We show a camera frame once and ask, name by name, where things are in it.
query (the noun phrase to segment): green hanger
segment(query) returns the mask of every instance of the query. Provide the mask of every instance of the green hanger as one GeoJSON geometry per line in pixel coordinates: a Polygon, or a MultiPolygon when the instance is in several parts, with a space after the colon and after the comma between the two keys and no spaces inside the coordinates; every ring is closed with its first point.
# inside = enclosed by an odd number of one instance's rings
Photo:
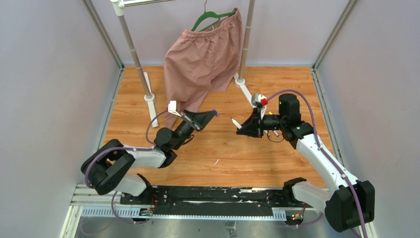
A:
{"type": "Polygon", "coordinates": [[[211,18],[211,17],[212,18],[218,18],[218,20],[216,22],[212,23],[211,25],[203,28],[201,31],[204,31],[204,30],[208,29],[209,27],[215,25],[216,23],[218,23],[220,21],[220,19],[222,17],[232,16],[233,14],[235,14],[234,11],[233,12],[228,12],[228,13],[225,13],[225,14],[220,14],[220,15],[217,15],[214,11],[206,11],[206,3],[204,4],[204,13],[198,18],[198,20],[196,21],[196,24],[194,24],[194,27],[193,27],[193,29],[191,29],[191,31],[195,31],[197,29],[197,27],[199,26],[199,24],[202,23],[202,21],[204,21],[207,18],[211,18]]]}

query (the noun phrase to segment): pink shorts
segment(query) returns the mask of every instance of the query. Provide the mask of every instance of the pink shorts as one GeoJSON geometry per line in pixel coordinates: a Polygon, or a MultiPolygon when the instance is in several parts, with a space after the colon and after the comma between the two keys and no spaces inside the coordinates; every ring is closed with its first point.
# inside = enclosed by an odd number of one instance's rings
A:
{"type": "MultiPolygon", "coordinates": [[[[225,91],[236,73],[242,38],[242,19],[234,15],[203,32],[184,30],[165,56],[164,76],[168,102],[176,100],[178,111],[197,112],[207,93],[225,91]]],[[[176,116],[166,114],[172,128],[176,116]]]]}

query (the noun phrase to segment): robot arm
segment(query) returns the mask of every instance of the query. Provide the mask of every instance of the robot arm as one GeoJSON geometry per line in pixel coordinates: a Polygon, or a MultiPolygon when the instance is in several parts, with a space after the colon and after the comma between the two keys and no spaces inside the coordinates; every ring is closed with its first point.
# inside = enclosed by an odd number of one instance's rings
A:
{"type": "Polygon", "coordinates": [[[346,181],[348,179],[356,191],[365,223],[373,221],[373,185],[369,181],[359,181],[346,170],[325,148],[318,135],[316,141],[313,127],[301,120],[299,100],[295,95],[279,96],[279,115],[261,115],[267,105],[264,96],[255,94],[252,102],[255,106],[253,113],[237,129],[236,134],[261,138],[263,130],[281,130],[284,139],[310,161],[328,187],[328,191],[320,189],[304,178],[287,181],[283,189],[290,203],[305,202],[323,212],[330,225],[338,232],[359,226],[355,197],[346,181]]]}
{"type": "MultiPolygon", "coordinates": [[[[169,112],[173,112],[171,105],[169,105],[169,112]]],[[[113,139],[99,149],[81,167],[81,171],[87,176],[91,187],[99,195],[114,190],[139,196],[146,187],[150,186],[150,183],[140,174],[128,174],[128,170],[130,168],[165,168],[169,166],[177,157],[173,150],[177,150],[181,145],[189,142],[193,138],[194,130],[204,129],[217,115],[217,112],[213,110],[193,113],[184,110],[177,115],[184,121],[175,131],[166,127],[159,129],[153,147],[125,146],[117,139],[113,139]]]]}

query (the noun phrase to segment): gray wall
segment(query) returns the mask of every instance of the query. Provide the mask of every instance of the gray wall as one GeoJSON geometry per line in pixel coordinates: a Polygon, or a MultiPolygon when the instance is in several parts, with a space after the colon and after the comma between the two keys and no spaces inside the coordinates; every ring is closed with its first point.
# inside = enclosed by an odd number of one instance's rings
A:
{"type": "Polygon", "coordinates": [[[420,237],[420,2],[359,1],[319,69],[345,164],[376,189],[378,237],[420,237]]]}
{"type": "MultiPolygon", "coordinates": [[[[133,64],[112,4],[109,0],[92,2],[122,61],[133,64]]],[[[203,14],[204,2],[176,0],[126,8],[140,61],[162,64],[182,31],[191,29],[203,14]]],[[[347,0],[257,0],[247,63],[314,63],[346,4],[347,0]]],[[[245,29],[248,5],[248,0],[208,0],[207,11],[221,14],[238,7],[245,29]]]]}
{"type": "Polygon", "coordinates": [[[0,237],[58,237],[118,69],[81,1],[0,8],[0,237]]]}

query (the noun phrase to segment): cable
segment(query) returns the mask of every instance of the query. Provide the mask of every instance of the cable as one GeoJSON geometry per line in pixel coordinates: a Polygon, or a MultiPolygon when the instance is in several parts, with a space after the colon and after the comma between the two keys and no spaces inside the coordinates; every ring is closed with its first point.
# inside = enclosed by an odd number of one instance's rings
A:
{"type": "Polygon", "coordinates": [[[90,163],[88,168],[85,171],[85,184],[88,188],[93,188],[93,186],[91,185],[91,183],[89,182],[88,179],[88,175],[92,169],[92,166],[96,163],[96,161],[100,160],[101,158],[103,158],[106,154],[108,154],[111,151],[115,151],[115,150],[127,150],[127,151],[153,151],[153,147],[112,147],[109,149],[106,149],[104,151],[102,151],[101,153],[99,153],[90,163]]]}
{"type": "MultiPolygon", "coordinates": [[[[310,226],[312,224],[315,224],[318,221],[320,221],[323,216],[324,216],[324,214],[321,213],[321,215],[318,218],[316,218],[315,220],[313,220],[311,222],[308,222],[308,223],[300,224],[300,225],[298,225],[298,227],[307,227],[307,226],[310,226]]],[[[280,228],[289,228],[290,227],[290,228],[292,228],[294,226],[286,225],[286,226],[277,226],[277,227],[280,227],[280,228]]]]}
{"type": "Polygon", "coordinates": [[[188,142],[192,141],[194,139],[194,135],[190,135],[190,137],[188,137],[188,140],[185,141],[184,143],[182,143],[182,145],[187,144],[188,142]]]}
{"type": "Polygon", "coordinates": [[[271,142],[274,142],[274,143],[280,143],[280,142],[282,142],[284,140],[284,137],[283,137],[283,139],[280,140],[280,141],[274,141],[274,140],[270,139],[270,137],[269,137],[268,134],[266,134],[266,135],[267,135],[268,140],[271,141],[271,142]]]}
{"type": "Polygon", "coordinates": [[[333,166],[338,170],[338,172],[341,175],[344,175],[344,180],[346,181],[346,183],[348,184],[348,186],[350,187],[350,191],[352,192],[352,195],[355,199],[355,203],[356,203],[356,208],[357,208],[357,212],[359,215],[359,220],[360,220],[360,225],[362,227],[362,233],[363,233],[363,237],[364,238],[368,238],[368,233],[366,231],[366,226],[365,226],[365,220],[363,218],[363,213],[362,213],[362,207],[360,206],[360,201],[359,201],[359,197],[357,196],[357,193],[352,185],[352,183],[350,182],[349,178],[345,175],[344,171],[340,168],[340,166],[338,166],[338,164],[330,157],[330,155],[324,150],[324,148],[321,147],[321,143],[319,142],[318,139],[318,133],[316,131],[316,125],[315,125],[315,117],[314,117],[314,113],[312,111],[312,108],[308,102],[308,100],[305,98],[305,96],[294,89],[284,89],[284,90],[280,90],[278,92],[276,92],[275,94],[273,94],[271,97],[267,98],[267,101],[270,101],[272,98],[274,98],[275,96],[279,95],[280,93],[285,93],[285,92],[293,92],[298,94],[299,96],[301,96],[303,98],[303,100],[305,101],[306,105],[308,106],[309,109],[309,113],[311,114],[311,119],[312,119],[312,127],[314,128],[314,136],[315,136],[315,141],[316,144],[318,146],[318,148],[320,149],[320,151],[326,156],[326,158],[333,164],[333,166]]]}
{"type": "Polygon", "coordinates": [[[117,212],[115,211],[115,208],[114,208],[114,200],[115,200],[115,196],[117,195],[117,193],[118,192],[115,192],[114,193],[114,196],[112,196],[112,200],[111,200],[111,210],[112,210],[112,213],[114,214],[114,216],[118,220],[120,220],[120,221],[122,221],[124,223],[127,223],[127,224],[144,224],[144,223],[146,223],[147,221],[143,221],[143,222],[135,222],[135,221],[132,221],[132,222],[130,222],[130,221],[127,221],[125,219],[122,219],[120,216],[118,216],[118,214],[117,214],[117,212]]]}
{"type": "Polygon", "coordinates": [[[99,235],[100,233],[102,233],[103,231],[108,229],[108,227],[110,227],[114,223],[114,221],[112,221],[111,223],[109,223],[108,225],[106,225],[105,227],[103,227],[102,229],[100,229],[96,233],[88,233],[83,229],[83,225],[85,224],[84,221],[85,221],[85,218],[82,217],[81,220],[80,220],[80,224],[79,224],[79,231],[80,231],[80,233],[82,233],[86,237],[92,237],[92,236],[99,235]]]}
{"type": "Polygon", "coordinates": [[[155,203],[155,209],[156,209],[156,207],[158,206],[158,203],[159,203],[159,198],[158,198],[158,196],[156,194],[153,194],[151,196],[151,198],[152,198],[152,204],[150,206],[153,206],[153,201],[154,201],[153,197],[156,198],[156,203],[155,203]]]}
{"type": "Polygon", "coordinates": [[[163,111],[163,112],[161,112],[161,113],[159,113],[159,114],[157,114],[156,115],[156,117],[154,117],[150,122],[149,122],[149,125],[147,126],[147,129],[146,129],[146,141],[147,142],[149,142],[150,144],[152,144],[152,145],[155,145],[155,143],[153,142],[153,141],[151,141],[151,140],[149,140],[149,130],[150,130],[150,127],[152,126],[152,123],[156,120],[156,119],[158,119],[158,117],[160,117],[160,116],[162,116],[163,114],[165,114],[167,112],[167,110],[165,110],[165,111],[163,111]]]}
{"type": "Polygon", "coordinates": [[[353,228],[352,229],[352,232],[353,232],[353,234],[355,234],[355,236],[357,237],[357,238],[362,238],[360,235],[359,235],[359,233],[357,233],[356,232],[356,230],[353,228]]]}
{"type": "Polygon", "coordinates": [[[303,209],[302,209],[302,212],[298,213],[298,214],[299,214],[299,216],[303,217],[303,215],[304,215],[304,213],[305,213],[305,210],[306,210],[306,203],[303,203],[303,209]]]}
{"type": "MultiPolygon", "coordinates": [[[[149,125],[147,126],[147,129],[146,129],[146,140],[149,142],[149,143],[151,143],[151,144],[153,144],[154,145],[154,143],[153,142],[151,142],[150,140],[149,140],[149,136],[148,136],[148,134],[149,134],[149,129],[150,129],[150,127],[152,126],[152,122],[154,121],[154,120],[156,120],[159,116],[161,116],[161,115],[163,115],[164,113],[166,113],[166,110],[165,111],[163,111],[163,112],[161,112],[161,113],[159,113],[156,117],[154,117],[151,121],[150,121],[150,123],[149,123],[149,125]]],[[[112,147],[112,148],[109,148],[109,149],[106,149],[106,150],[104,150],[104,151],[102,151],[100,154],[98,154],[90,163],[89,163],[89,166],[88,166],[88,168],[86,169],[86,171],[85,171],[85,184],[86,184],[86,186],[88,187],[88,188],[93,188],[92,187],[92,185],[89,183],[89,179],[88,179],[88,175],[89,175],[89,173],[90,173],[90,171],[91,171],[91,169],[92,169],[92,166],[96,163],[96,161],[98,161],[98,160],[100,160],[103,156],[105,156],[106,154],[108,154],[109,152],[111,152],[111,151],[115,151],[115,150],[129,150],[129,151],[136,151],[136,150],[139,150],[139,151],[153,151],[153,147],[112,147]]]]}

